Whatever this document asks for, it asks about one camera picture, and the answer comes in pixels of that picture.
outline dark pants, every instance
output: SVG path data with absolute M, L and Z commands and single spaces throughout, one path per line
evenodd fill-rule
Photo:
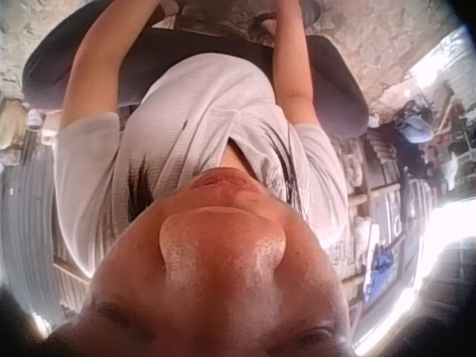
M 61 108 L 74 55 L 107 5 L 107 1 L 93 1 L 79 9 L 51 31 L 30 56 L 23 72 L 23 93 L 31 107 Z M 367 128 L 369 112 L 357 82 L 328 39 L 307 36 L 307 44 L 315 109 L 322 127 L 331 135 L 359 136 Z M 248 60 L 272 80 L 272 48 L 239 38 L 144 28 L 120 69 L 120 106 L 139 104 L 170 67 L 210 52 Z

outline skin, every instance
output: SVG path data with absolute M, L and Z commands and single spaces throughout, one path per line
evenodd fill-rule
M 116 110 L 120 64 L 159 2 L 114 0 L 93 25 L 62 128 Z M 277 0 L 275 27 L 277 105 L 292 125 L 319 125 L 298 0 Z M 347 336 L 347 302 L 318 237 L 232 143 L 220 166 L 126 229 L 56 337 L 86 356 L 324 356 Z

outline sandal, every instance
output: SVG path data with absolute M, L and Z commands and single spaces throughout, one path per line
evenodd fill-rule
M 318 0 L 300 0 L 300 5 L 303 10 L 304 28 L 313 26 L 321 17 L 322 7 Z M 262 28 L 262 23 L 265 20 L 276 19 L 276 13 L 262 13 L 254 18 L 253 24 L 248 29 L 250 39 L 260 38 L 266 34 Z

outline white t-shirt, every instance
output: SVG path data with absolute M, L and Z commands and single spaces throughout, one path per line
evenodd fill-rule
M 130 224 L 129 174 L 141 163 L 154 200 L 219 166 L 227 142 L 242 150 L 258 180 L 286 201 L 281 157 L 292 156 L 304 219 L 323 248 L 347 223 L 341 166 L 319 125 L 291 126 L 271 83 L 255 65 L 201 54 L 172 67 L 149 90 L 124 132 L 115 113 L 62 130 L 54 143 L 59 223 L 74 260 L 92 276 Z

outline clothing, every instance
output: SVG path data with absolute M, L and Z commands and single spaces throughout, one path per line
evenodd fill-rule
M 88 29 L 108 5 L 93 1 L 56 27 L 34 51 L 23 72 L 25 101 L 38 109 L 62 106 L 74 56 Z M 369 110 L 357 82 L 332 43 L 307 36 L 315 109 L 324 130 L 343 138 L 363 134 Z M 233 37 L 144 28 L 120 70 L 119 104 L 138 105 L 154 81 L 191 56 L 221 53 L 243 58 L 272 77 L 273 49 Z
M 431 125 L 417 115 L 412 115 L 404 120 L 405 125 L 398 129 L 412 144 L 426 143 L 433 139 L 434 133 Z
M 122 137 L 115 113 L 83 118 L 59 132 L 54 144 L 59 222 L 78 266 L 91 276 L 129 225 L 129 172 L 137 173 L 144 159 L 156 200 L 218 167 L 229 140 L 283 201 L 286 183 L 273 146 L 286 145 L 304 219 L 324 248 L 340 237 L 347 223 L 346 183 L 322 128 L 291 126 L 255 65 L 202 54 L 175 65 L 152 86 Z

